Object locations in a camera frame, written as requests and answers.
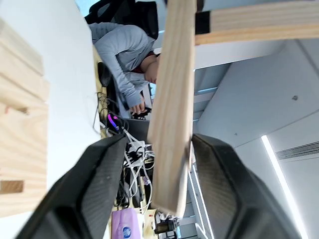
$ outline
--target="white surface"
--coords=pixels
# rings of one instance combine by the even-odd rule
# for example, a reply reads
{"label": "white surface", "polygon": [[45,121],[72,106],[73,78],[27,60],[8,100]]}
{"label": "white surface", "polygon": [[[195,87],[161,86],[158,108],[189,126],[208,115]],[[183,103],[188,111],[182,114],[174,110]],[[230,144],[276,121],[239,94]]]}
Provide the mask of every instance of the white surface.
{"label": "white surface", "polygon": [[318,110],[318,89],[313,66],[296,41],[288,41],[278,54],[230,66],[198,121],[199,132],[237,147]]}
{"label": "white surface", "polygon": [[[301,119],[268,135],[275,152],[319,141],[319,113]],[[311,239],[319,235],[319,154],[280,160],[288,186],[300,209]]]}
{"label": "white surface", "polygon": [[287,203],[289,205],[289,208],[290,208],[290,211],[293,215],[293,219],[294,219],[294,222],[295,222],[295,227],[297,228],[297,230],[299,231],[300,233],[300,236],[302,237],[302,239],[309,239],[308,238],[308,234],[306,232],[306,229],[305,229],[305,225],[304,225],[304,221],[303,219],[301,218],[301,215],[300,215],[300,212],[299,212],[299,208],[296,204],[296,201],[295,201],[295,198],[294,196],[291,194],[291,191],[289,189],[289,186],[287,184],[287,181],[285,179],[285,176],[281,170],[281,167],[279,165],[279,162],[275,156],[275,152],[273,151],[272,147],[271,147],[271,144],[267,138],[266,135],[262,136],[261,137],[261,140],[264,144],[264,147],[267,151],[267,154],[269,156],[269,159],[271,161],[271,164],[273,165],[273,168],[276,172],[276,175],[277,175],[277,178],[280,182],[280,185],[284,191],[284,194],[285,194],[285,197],[286,197],[286,200],[287,200]]}
{"label": "white surface", "polygon": [[[43,56],[44,77],[50,82],[50,188],[100,139],[92,129],[97,97],[90,31],[73,0],[2,0],[0,17]],[[1,239],[13,238],[29,216],[1,218]]]}
{"label": "white surface", "polygon": [[318,158],[281,163],[288,186],[299,207],[309,239],[319,236]]}
{"label": "white surface", "polygon": [[[293,40],[278,54],[232,64],[197,122],[200,133],[236,147],[291,218],[260,136],[268,136],[275,152],[319,141],[318,46],[318,39]],[[318,154],[279,163],[309,238],[317,239]]]}
{"label": "white surface", "polygon": [[242,61],[278,52],[283,41],[238,41],[195,47],[195,69]]}

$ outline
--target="ceiling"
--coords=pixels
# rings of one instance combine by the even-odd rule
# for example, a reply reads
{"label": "ceiling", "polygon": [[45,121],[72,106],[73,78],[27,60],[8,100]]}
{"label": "ceiling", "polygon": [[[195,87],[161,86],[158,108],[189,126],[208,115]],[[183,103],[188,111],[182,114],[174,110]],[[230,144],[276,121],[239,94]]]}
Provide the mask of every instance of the ceiling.
{"label": "ceiling", "polygon": [[194,121],[197,121],[204,112],[229,66],[230,63],[195,70]]}

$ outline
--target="wooden board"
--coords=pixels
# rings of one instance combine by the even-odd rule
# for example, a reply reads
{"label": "wooden board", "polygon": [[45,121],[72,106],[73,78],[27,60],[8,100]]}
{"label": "wooden board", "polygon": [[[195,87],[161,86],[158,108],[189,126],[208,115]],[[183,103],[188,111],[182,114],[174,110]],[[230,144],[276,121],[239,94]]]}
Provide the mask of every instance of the wooden board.
{"label": "wooden board", "polygon": [[43,76],[44,69],[41,56],[1,18],[0,45],[22,60],[33,71]]}
{"label": "wooden board", "polygon": [[0,74],[42,101],[49,97],[49,83],[0,45]]}
{"label": "wooden board", "polygon": [[195,44],[319,37],[319,2],[291,1],[212,10]]}
{"label": "wooden board", "polygon": [[46,193],[49,83],[41,57],[0,19],[0,217]]}
{"label": "wooden board", "polygon": [[148,140],[156,155],[152,207],[182,216],[194,99],[195,0],[168,1]]}
{"label": "wooden board", "polygon": [[0,76],[0,180],[24,181],[0,195],[0,217],[35,209],[46,193],[48,106]]}

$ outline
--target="white cable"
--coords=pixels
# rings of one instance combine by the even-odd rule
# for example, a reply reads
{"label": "white cable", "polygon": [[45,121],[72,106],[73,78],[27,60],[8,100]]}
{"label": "white cable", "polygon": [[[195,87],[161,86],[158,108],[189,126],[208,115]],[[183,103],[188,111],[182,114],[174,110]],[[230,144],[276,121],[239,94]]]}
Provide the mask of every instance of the white cable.
{"label": "white cable", "polygon": [[154,165],[155,165],[155,163],[153,162],[153,166],[150,167],[150,168],[147,168],[146,170],[150,170],[150,169],[154,168]]}
{"label": "white cable", "polygon": [[149,202],[146,204],[146,210],[143,212],[143,215],[146,213],[146,211],[148,210],[148,208],[149,208],[149,205],[150,205],[150,203],[151,203],[151,199],[152,199],[152,191],[153,191],[153,187],[152,187],[152,183],[151,183],[151,181],[150,181],[150,178],[149,178],[149,176],[148,176],[148,174],[147,174],[147,172],[146,172],[146,169],[145,169],[145,164],[144,164],[144,162],[143,162],[143,170],[144,170],[144,173],[145,173],[145,177],[146,177],[146,179],[148,180],[148,183],[149,183],[149,185],[150,185],[150,187],[151,187],[151,191],[150,191],[150,198],[149,198]]}
{"label": "white cable", "polygon": [[135,192],[137,192],[137,190],[138,190],[138,182],[137,182],[137,180],[136,180],[135,172],[134,172],[134,170],[133,170],[133,167],[132,167],[132,165],[131,165],[131,162],[130,162],[128,156],[126,155],[126,152],[124,152],[124,157],[125,157],[127,163],[128,163],[129,166],[130,166],[130,169],[131,169],[131,172],[132,172],[132,174],[133,174],[133,177],[135,178],[135,181],[132,183],[132,185],[135,184]]}
{"label": "white cable", "polygon": [[136,172],[136,175],[135,177],[133,178],[133,181],[135,181],[137,178],[138,178],[138,175],[139,175],[139,172],[140,172],[140,169],[142,168],[142,165],[140,165],[140,167],[138,168],[137,172]]}

